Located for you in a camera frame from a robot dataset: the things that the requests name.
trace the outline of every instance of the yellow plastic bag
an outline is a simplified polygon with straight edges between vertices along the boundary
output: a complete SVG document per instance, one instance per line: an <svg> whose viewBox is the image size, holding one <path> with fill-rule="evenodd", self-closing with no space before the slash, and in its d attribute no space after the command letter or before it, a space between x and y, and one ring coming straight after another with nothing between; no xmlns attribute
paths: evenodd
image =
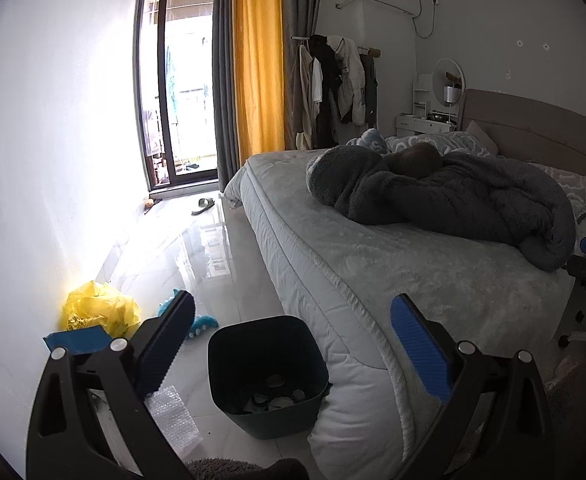
<svg viewBox="0 0 586 480"><path fill-rule="evenodd" d="M62 306L60 328L76 330L102 325L112 337L135 332L140 323L140 308L131 296L121 294L108 283L84 283L68 295Z"/></svg>

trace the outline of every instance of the bubble wrap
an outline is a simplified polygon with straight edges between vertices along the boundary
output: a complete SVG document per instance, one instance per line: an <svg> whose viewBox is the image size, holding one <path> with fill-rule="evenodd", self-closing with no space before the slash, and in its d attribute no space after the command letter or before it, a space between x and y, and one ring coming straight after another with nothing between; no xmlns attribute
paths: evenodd
<svg viewBox="0 0 586 480"><path fill-rule="evenodd" d="M144 401L148 413L181 459L192 452L202 437L193 417L186 409L174 386L163 388L151 394Z"/></svg>

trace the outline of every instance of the upholstered headboard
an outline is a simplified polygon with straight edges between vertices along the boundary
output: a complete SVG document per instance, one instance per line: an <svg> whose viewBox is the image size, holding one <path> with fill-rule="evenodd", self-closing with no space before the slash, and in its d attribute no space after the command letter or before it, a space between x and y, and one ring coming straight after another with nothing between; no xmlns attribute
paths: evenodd
<svg viewBox="0 0 586 480"><path fill-rule="evenodd" d="M586 176L586 117L557 106L469 89L460 101L458 128L476 121L500 155Z"/></svg>

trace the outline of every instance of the dark green trash bin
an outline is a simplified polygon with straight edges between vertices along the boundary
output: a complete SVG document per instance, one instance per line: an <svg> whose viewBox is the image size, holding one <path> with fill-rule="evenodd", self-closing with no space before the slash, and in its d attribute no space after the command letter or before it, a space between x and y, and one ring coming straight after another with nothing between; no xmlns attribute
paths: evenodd
<svg viewBox="0 0 586 480"><path fill-rule="evenodd" d="M282 380L274 381L274 376ZM322 354L297 317L268 317L227 326L209 340L213 402L255 438L276 438L311 428L328 381ZM246 409L250 402L256 406L254 399L299 399L299 390L304 400L292 406L262 413Z"/></svg>

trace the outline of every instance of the clothes rack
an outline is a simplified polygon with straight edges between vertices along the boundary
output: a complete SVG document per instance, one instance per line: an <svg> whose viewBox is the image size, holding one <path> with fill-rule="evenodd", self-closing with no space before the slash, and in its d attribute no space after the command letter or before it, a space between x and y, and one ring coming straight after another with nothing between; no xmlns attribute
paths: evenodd
<svg viewBox="0 0 586 480"><path fill-rule="evenodd" d="M304 36L291 36L291 40L294 41L308 41L308 38ZM358 46L358 50L360 54L365 54L371 57L380 57L382 56L382 51L378 48L371 48L367 46Z"/></svg>

